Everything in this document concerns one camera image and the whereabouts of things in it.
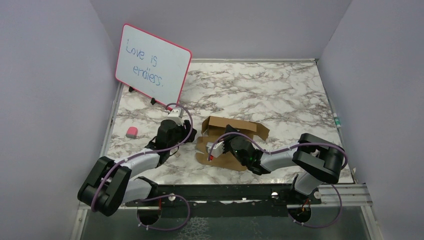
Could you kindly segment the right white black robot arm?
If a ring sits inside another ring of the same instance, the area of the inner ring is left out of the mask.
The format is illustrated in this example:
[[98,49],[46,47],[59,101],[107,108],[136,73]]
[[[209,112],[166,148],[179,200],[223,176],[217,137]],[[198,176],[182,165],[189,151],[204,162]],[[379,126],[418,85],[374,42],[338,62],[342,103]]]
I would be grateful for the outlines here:
[[230,152],[256,175],[292,166],[302,168],[304,172],[288,190],[289,199],[296,204],[306,200],[319,185],[338,183],[341,170],[347,165],[342,147],[310,133],[303,133],[297,143],[275,151],[259,148],[250,137],[229,124],[222,139],[223,153]]

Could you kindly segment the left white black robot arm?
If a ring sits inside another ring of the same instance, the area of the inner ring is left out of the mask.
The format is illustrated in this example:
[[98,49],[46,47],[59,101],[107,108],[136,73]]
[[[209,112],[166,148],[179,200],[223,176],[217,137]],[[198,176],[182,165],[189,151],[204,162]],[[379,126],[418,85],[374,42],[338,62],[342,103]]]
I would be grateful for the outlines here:
[[140,152],[121,159],[100,157],[80,187],[77,199],[107,217],[123,203],[140,200],[144,205],[152,205],[157,200],[156,184],[139,174],[163,165],[172,149],[193,142],[196,133],[190,120],[181,125],[171,119],[163,120],[157,135]]

